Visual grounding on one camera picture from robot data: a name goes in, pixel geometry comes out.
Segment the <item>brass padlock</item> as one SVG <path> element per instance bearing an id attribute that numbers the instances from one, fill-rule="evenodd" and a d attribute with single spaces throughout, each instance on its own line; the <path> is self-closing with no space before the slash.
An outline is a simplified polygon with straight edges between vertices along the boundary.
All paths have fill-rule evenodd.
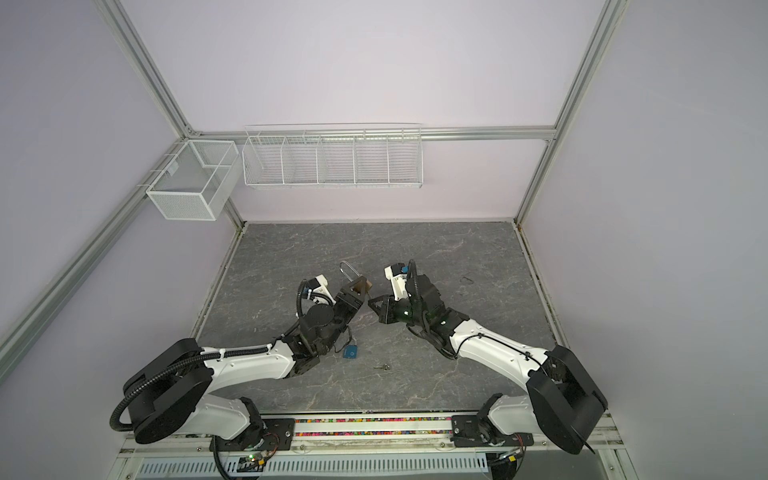
<path id="1" fill-rule="evenodd" d="M 339 263 L 341 274 L 348 280 L 351 289 L 359 296 L 365 297 L 369 294 L 372 284 L 362 275 L 356 267 L 346 260 Z"/>

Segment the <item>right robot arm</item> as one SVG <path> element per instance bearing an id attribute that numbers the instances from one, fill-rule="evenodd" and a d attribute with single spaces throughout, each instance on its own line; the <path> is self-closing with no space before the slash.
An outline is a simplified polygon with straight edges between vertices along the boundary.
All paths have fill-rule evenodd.
<path id="1" fill-rule="evenodd" d="M 587 447 L 608 401 L 570 349 L 529 346 L 482 326 L 447 306 L 414 261 L 384 272 L 392 291 L 369 302 L 381 323 L 403 323 L 443 357 L 475 361 L 525 392 L 494 394 L 475 415 L 456 420 L 456 445 L 502 446 L 519 434 L 542 434 L 569 454 Z"/>

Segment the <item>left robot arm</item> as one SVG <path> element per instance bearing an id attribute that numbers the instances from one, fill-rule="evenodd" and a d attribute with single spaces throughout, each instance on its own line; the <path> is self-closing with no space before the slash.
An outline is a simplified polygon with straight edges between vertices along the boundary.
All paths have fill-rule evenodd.
<path id="1" fill-rule="evenodd" d="M 371 284 L 359 276 L 330 296 L 321 277 L 302 283 L 299 297 L 313 301 L 284 333 L 265 345 L 203 348 L 182 338 L 130 377 L 109 418 L 116 432 L 139 444 L 174 434 L 199 434 L 255 448 L 267 428 L 255 403 L 231 400 L 217 391 L 252 381 L 302 375 L 333 350 L 363 307 Z"/>

